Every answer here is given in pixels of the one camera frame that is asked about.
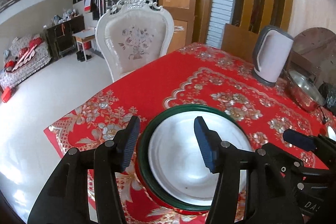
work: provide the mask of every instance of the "black shoe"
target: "black shoe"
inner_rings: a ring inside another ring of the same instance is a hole
[[[90,60],[91,58],[92,58],[91,55],[86,55],[86,60]],[[84,61],[85,61],[84,54],[83,54],[83,57],[80,58],[80,61],[81,61],[81,62],[84,62]]]
[[[84,58],[84,53],[83,51],[79,51],[76,53],[77,54],[77,60],[80,61],[82,58]]]

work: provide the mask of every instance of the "kettle base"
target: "kettle base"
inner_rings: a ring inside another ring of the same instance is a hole
[[[252,76],[254,78],[256,78],[256,80],[260,83],[262,83],[263,85],[266,85],[266,86],[270,86],[270,87],[274,87],[276,83],[272,83],[272,82],[268,82],[266,81],[265,79],[261,78],[256,72],[254,69],[252,69]]]

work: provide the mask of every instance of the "tiled floor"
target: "tiled floor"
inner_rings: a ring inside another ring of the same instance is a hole
[[[43,68],[0,103],[0,189],[25,222],[60,161],[43,130],[112,82],[105,60],[76,58],[66,56]],[[95,213],[91,218],[96,220]]]

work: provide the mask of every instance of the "floral tablecloth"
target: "floral tablecloth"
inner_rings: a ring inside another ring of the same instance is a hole
[[[62,157],[71,147],[96,148],[125,128],[132,115],[141,119],[141,131],[165,109],[182,104],[204,104],[218,108],[245,131],[252,147],[271,142],[303,160],[305,166],[323,168],[312,153],[285,142],[282,133],[293,128],[306,135],[325,135],[327,126],[336,129],[336,120],[323,109],[328,121],[322,124],[318,109],[307,113],[285,92],[279,79],[270,88],[251,75],[252,65],[210,46],[192,44],[168,54],[106,87],[60,120],[45,129],[50,142]],[[128,223],[204,223],[206,215],[185,216],[160,207],[138,180],[134,163],[117,173],[120,198]],[[88,172],[88,194],[94,206],[93,173]],[[244,193],[240,194],[236,219],[243,216]]]

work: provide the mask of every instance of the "white bowl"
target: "white bowl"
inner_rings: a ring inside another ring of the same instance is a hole
[[[155,129],[148,147],[151,171],[173,197],[193,205],[211,206],[218,174],[205,167],[194,133],[194,120],[202,116],[210,130],[239,149],[252,151],[245,134],[230,120],[210,112],[189,111],[168,117]],[[241,170],[240,186],[246,186]]]

